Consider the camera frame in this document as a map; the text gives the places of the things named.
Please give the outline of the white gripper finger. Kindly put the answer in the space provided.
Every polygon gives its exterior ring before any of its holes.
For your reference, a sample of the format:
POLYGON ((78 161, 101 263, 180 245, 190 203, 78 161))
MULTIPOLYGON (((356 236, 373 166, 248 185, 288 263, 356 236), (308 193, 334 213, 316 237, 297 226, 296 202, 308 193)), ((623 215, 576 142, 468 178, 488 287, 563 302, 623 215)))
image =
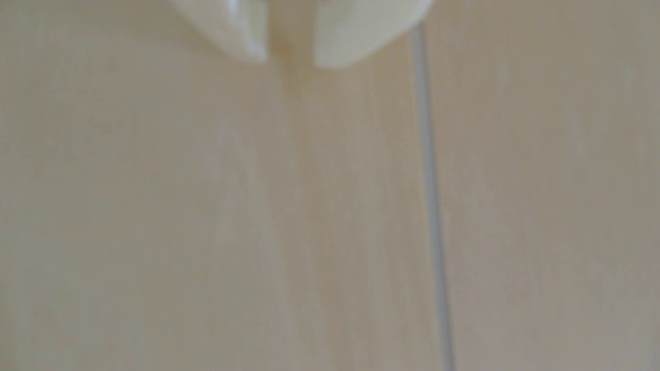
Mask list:
POLYGON ((415 28, 434 1, 321 1, 316 8, 314 65, 342 69, 415 28))
POLYGON ((221 52, 244 63, 268 61, 268 5, 265 1, 172 3, 221 52))

